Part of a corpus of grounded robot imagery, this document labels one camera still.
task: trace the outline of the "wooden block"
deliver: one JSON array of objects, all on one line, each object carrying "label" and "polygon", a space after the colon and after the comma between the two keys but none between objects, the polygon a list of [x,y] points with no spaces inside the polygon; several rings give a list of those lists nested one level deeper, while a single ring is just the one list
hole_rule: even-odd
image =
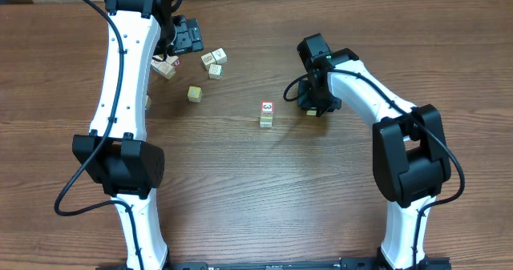
[{"label": "wooden block", "polygon": [[273,122],[273,117],[260,117],[260,122],[264,122],[264,123],[272,123]]},{"label": "wooden block", "polygon": [[274,102],[262,101],[260,117],[273,117],[274,115]]},{"label": "wooden block", "polygon": [[175,67],[168,62],[161,62],[157,70],[166,79],[170,79],[176,73]]},{"label": "wooden block", "polygon": [[151,99],[150,99],[150,96],[146,95],[146,110],[150,110],[150,106],[151,106]]},{"label": "wooden block", "polygon": [[168,57],[166,62],[170,63],[174,68],[177,68],[180,65],[180,60],[177,56]]},{"label": "wooden block", "polygon": [[228,57],[226,56],[226,54],[224,53],[224,50],[222,48],[219,50],[214,50],[212,52],[212,55],[214,56],[214,59],[216,60],[216,63],[218,65],[224,64],[225,62],[228,61]]},{"label": "wooden block", "polygon": [[158,62],[152,58],[151,59],[151,68],[158,73],[159,72],[158,69],[159,69],[159,66],[161,63],[162,62]]},{"label": "wooden block", "polygon": [[201,102],[201,97],[203,97],[203,91],[200,87],[190,86],[187,97],[189,98],[189,101],[199,103]]},{"label": "wooden block", "polygon": [[273,118],[260,117],[260,127],[273,127]]},{"label": "wooden block", "polygon": [[223,75],[223,67],[221,65],[210,65],[210,70],[208,70],[208,77],[210,79],[221,79]]},{"label": "wooden block", "polygon": [[208,53],[204,56],[201,56],[201,62],[203,62],[203,66],[205,66],[205,69],[208,71],[210,69],[210,65],[215,64],[216,60],[214,59],[212,53]]}]

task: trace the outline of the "white robotic arm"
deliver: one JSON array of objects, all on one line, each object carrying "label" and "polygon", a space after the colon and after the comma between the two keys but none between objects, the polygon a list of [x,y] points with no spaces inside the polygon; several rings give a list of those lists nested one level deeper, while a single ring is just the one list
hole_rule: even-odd
[{"label": "white robotic arm", "polygon": [[[410,113],[415,107],[404,99],[399,98],[392,91],[381,84],[373,75],[368,72],[360,60],[349,60],[335,66],[335,69],[360,73],[367,77],[404,111]],[[348,104],[353,111],[363,119],[369,128],[383,118],[397,118],[402,114],[391,108],[387,101],[381,97],[375,89],[361,79],[353,75],[328,72],[329,91],[336,98]],[[411,246],[414,243],[415,224],[418,211],[428,203],[436,200],[435,197],[423,197],[414,201],[408,208],[402,208],[397,202],[388,201],[386,217],[386,234],[382,242],[381,251],[387,262],[393,269],[407,269],[413,266],[413,252]],[[417,261],[426,256],[423,249],[424,233],[427,225],[426,218],[422,219],[418,239]]]},{"label": "white robotic arm", "polygon": [[[97,6],[84,1],[102,14]],[[127,243],[127,263],[121,268],[169,269],[168,246],[160,232],[156,206],[156,188],[164,174],[164,151],[146,142],[144,101],[152,57],[203,50],[200,28],[195,19],[172,17],[181,0],[173,6],[172,0],[105,2],[109,43],[102,94],[89,135],[73,139],[73,153],[82,166],[59,195],[55,209],[60,215],[71,216],[114,204]],[[120,47],[124,49],[122,70]],[[63,193],[83,169],[103,185],[111,201],[61,212]]]}]

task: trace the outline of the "wood grain surface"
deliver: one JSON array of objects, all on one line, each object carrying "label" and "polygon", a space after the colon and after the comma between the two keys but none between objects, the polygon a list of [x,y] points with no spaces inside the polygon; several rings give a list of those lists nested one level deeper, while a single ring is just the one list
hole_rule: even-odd
[{"label": "wood grain surface", "polygon": [[[454,269],[513,268],[513,0],[185,2],[205,50],[228,56],[220,81],[204,53],[172,81],[151,74],[148,141],[166,155],[160,224],[174,261],[373,256],[386,201],[370,131],[347,107],[319,119],[281,98],[305,70],[296,46],[321,32],[349,47],[396,94],[441,112],[467,190],[431,212],[429,256]],[[112,208],[59,217],[55,198],[79,163],[103,81],[107,24],[85,5],[0,6],[0,269],[93,269],[126,258]],[[187,99],[201,87],[201,103]],[[259,128],[273,100],[272,129]],[[452,195],[458,177],[445,183]],[[105,200],[84,174],[67,210]]]}]

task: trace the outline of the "robotic arm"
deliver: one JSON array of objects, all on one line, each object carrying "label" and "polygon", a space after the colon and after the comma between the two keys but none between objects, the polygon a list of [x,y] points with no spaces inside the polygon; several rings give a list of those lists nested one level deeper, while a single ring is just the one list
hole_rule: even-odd
[{"label": "robotic arm", "polygon": [[[172,1],[105,0],[115,29],[109,26],[102,95],[89,135],[73,138],[73,153],[83,165],[81,169],[85,168],[96,183],[102,184],[111,201],[74,212],[60,211],[60,201],[82,172],[79,169],[55,202],[55,211],[63,216],[115,204],[127,243],[127,263],[103,269],[396,270],[419,265],[424,270],[450,269],[448,259],[430,260],[422,248],[429,213],[425,207],[436,200],[442,183],[450,178],[450,167],[447,153],[416,125],[421,121],[445,145],[439,113],[431,105],[416,107],[400,99],[366,70],[355,53],[349,49],[332,52],[320,34],[305,38],[297,48],[309,72],[305,76],[308,80],[300,81],[298,103],[302,109],[316,110],[321,116],[340,109],[344,101],[372,127],[374,178],[389,201],[386,236],[378,257],[315,264],[170,264],[156,207],[156,188],[164,174],[164,151],[146,142],[143,101],[154,55],[166,57],[203,50],[198,22],[184,16],[172,17],[181,0],[174,6]],[[118,93],[120,48],[124,49],[124,74]],[[406,151],[404,142],[409,139],[420,140],[420,146]],[[421,220],[417,220],[419,212],[425,214]]]},{"label": "robotic arm", "polygon": [[[416,127],[412,117],[445,144],[438,111],[431,105],[418,108],[399,98],[368,72],[354,52],[332,52],[320,34],[305,38],[297,50],[309,72],[308,80],[300,81],[299,107],[316,110],[321,116],[340,109],[344,101],[373,130],[374,178],[389,200],[378,263],[385,269],[429,264],[422,246],[429,209],[424,211],[418,229],[413,258],[418,213],[436,200],[442,183],[450,178],[450,167],[447,153]],[[406,151],[404,142],[410,139],[420,140],[420,146]]]},{"label": "robotic arm", "polygon": [[[160,232],[156,207],[156,188],[164,174],[164,152],[146,142],[144,98],[152,57],[203,50],[200,28],[195,19],[172,17],[173,8],[181,0],[177,6],[172,6],[172,0],[105,0],[105,3],[122,37],[123,83],[114,123],[106,132],[116,103],[114,89],[120,62],[119,41],[109,26],[107,65],[98,110],[89,135],[74,137],[73,153],[86,166],[90,177],[103,185],[103,191],[112,201],[131,206],[133,223],[123,204],[115,204],[127,243],[127,263],[113,269],[167,269],[170,267],[168,246]],[[102,139],[106,140],[105,144],[87,162]]]}]

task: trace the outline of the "black cable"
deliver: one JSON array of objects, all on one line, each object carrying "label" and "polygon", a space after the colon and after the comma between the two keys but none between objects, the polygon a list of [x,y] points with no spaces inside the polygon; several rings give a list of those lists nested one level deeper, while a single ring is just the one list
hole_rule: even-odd
[{"label": "black cable", "polygon": [[157,59],[155,57],[151,57],[154,61],[157,62],[166,62],[168,60],[168,53],[167,51],[164,51],[164,58],[163,59]]},{"label": "black cable", "polygon": [[171,13],[174,13],[178,10],[183,0],[176,0],[175,4],[171,7]]},{"label": "black cable", "polygon": [[[426,135],[430,136],[430,138],[432,138],[446,153],[447,155],[449,156],[449,159],[452,161],[452,163],[454,164],[454,166],[456,167],[456,170],[458,171],[458,175],[459,175],[459,189],[458,191],[456,192],[456,194],[452,195],[451,197],[449,198],[445,198],[445,199],[441,199],[439,201],[434,201],[432,203],[429,203],[427,205],[425,205],[424,207],[422,207],[419,211],[418,211],[418,216],[417,216],[417,223],[415,225],[415,233],[414,233],[414,244],[413,244],[413,253],[414,253],[414,257],[413,257],[413,262],[414,262],[414,269],[417,269],[418,266],[417,266],[417,244],[418,244],[418,235],[419,235],[419,232],[420,232],[420,225],[421,225],[421,222],[422,222],[422,217],[425,216],[424,215],[424,212],[431,208],[431,207],[434,207],[434,206],[437,206],[437,205],[442,205],[442,204],[447,204],[449,202],[452,202],[454,200],[456,200],[457,198],[459,198],[463,191],[465,190],[465,175],[463,173],[463,169],[462,169],[462,166],[459,164],[458,160],[456,159],[456,156],[454,156],[454,154],[449,150],[449,148],[444,144],[442,143],[442,141],[440,141],[439,138],[437,138],[431,131],[429,131],[422,123],[420,123],[417,119],[415,119],[410,113],[407,113],[406,111],[404,111],[402,108],[400,108],[394,100],[390,99],[383,91],[380,87],[378,87],[374,82],[372,82],[371,80],[369,80],[368,78],[364,77],[362,74],[360,73],[356,73],[356,72],[352,72],[352,71],[345,71],[345,70],[338,70],[338,69],[333,69],[333,68],[329,68],[327,70],[325,70],[326,72],[333,72],[333,73],[340,73],[340,74],[346,74],[346,75],[352,75],[353,77],[357,78],[357,79],[360,79],[362,81],[364,81],[365,83],[367,83],[369,86],[371,86],[393,109],[395,109],[397,112],[401,113],[402,115],[406,115],[406,116],[410,116],[414,122],[414,124],[421,130],[423,131]],[[296,98],[293,98],[293,99],[287,99],[286,98],[286,95],[288,93],[288,91],[290,90],[290,88],[297,82],[301,81],[302,79],[310,76],[310,75],[313,75],[314,73],[309,73],[309,74],[306,74],[306,75],[302,75],[301,77],[295,79],[286,89],[285,89],[285,92],[283,94],[283,98],[285,99],[285,101],[287,102],[291,102],[291,101],[295,101],[296,99],[299,98],[296,97]]]},{"label": "black cable", "polygon": [[297,95],[296,97],[294,98],[287,98],[287,94],[289,93],[290,91],[290,88],[292,88],[295,84],[299,83],[302,79],[305,79],[305,78],[308,78],[309,76],[311,75],[315,75],[317,73],[320,73],[320,71],[314,71],[313,73],[308,73],[308,74],[304,74],[302,75],[301,77],[293,80],[286,88],[285,88],[285,91],[283,91],[283,100],[285,100],[286,102],[293,102],[297,99],[299,99],[299,97],[301,97],[302,95],[306,94],[308,91],[304,91],[302,93],[300,93],[299,95]]},{"label": "black cable", "polygon": [[65,211],[61,211],[59,209],[59,205],[61,204],[61,201],[63,200],[63,198],[66,195],[66,193],[68,192],[68,190],[70,190],[70,188],[73,185],[73,183],[80,177],[80,174],[83,173],[83,171],[85,170],[86,166],[102,150],[103,145],[107,141],[107,137],[109,136],[109,133],[111,132],[112,125],[114,124],[115,112],[116,112],[116,109],[118,107],[118,102],[119,102],[119,94],[121,92],[121,86],[123,84],[124,55],[126,54],[126,52],[125,52],[125,50],[123,48],[123,42],[121,40],[121,34],[119,33],[118,28],[116,27],[114,22],[111,20],[111,18],[102,9],[100,9],[96,4],[94,4],[90,0],[83,0],[83,1],[87,5],[91,6],[93,9],[95,9],[99,14],[101,14],[102,17],[105,18],[105,20],[107,20],[109,25],[111,25],[111,28],[114,31],[116,38],[118,39],[118,45],[119,45],[118,82],[117,82],[116,89],[115,89],[114,102],[112,103],[111,115],[109,116],[108,123],[107,123],[107,128],[105,130],[105,133],[103,134],[103,137],[100,140],[100,142],[99,142],[98,146],[96,147],[96,149],[92,152],[91,156],[89,156],[89,158],[87,158],[86,162],[84,162],[82,164],[82,166],[77,170],[77,172],[71,177],[70,181],[66,184],[66,186],[64,186],[64,188],[61,190],[61,192],[59,193],[59,196],[57,196],[57,199],[55,200],[55,204],[54,204],[54,210],[55,210],[55,213],[57,213],[60,216],[76,216],[76,215],[80,215],[82,213],[85,213],[85,212],[88,212],[88,211],[91,211],[91,210],[94,210],[94,209],[97,209],[97,208],[101,208],[101,207],[107,206],[107,205],[118,204],[118,205],[124,206],[126,208],[126,212],[128,213],[128,216],[130,217],[131,231],[132,231],[132,235],[133,235],[133,239],[134,239],[134,245],[135,245],[135,253],[136,253],[137,257],[139,258],[139,266],[140,266],[141,270],[144,270],[143,257],[141,255],[140,248],[139,248],[139,242],[137,240],[137,231],[135,230],[134,214],[131,211],[131,206],[130,205],[128,205],[127,203],[125,203],[123,201],[110,200],[110,201],[105,201],[105,202],[102,202],[102,203],[91,205],[89,207],[85,207],[85,208],[82,208],[82,209],[79,209],[79,210],[76,210],[76,211],[72,211],[72,212],[65,212]]}]

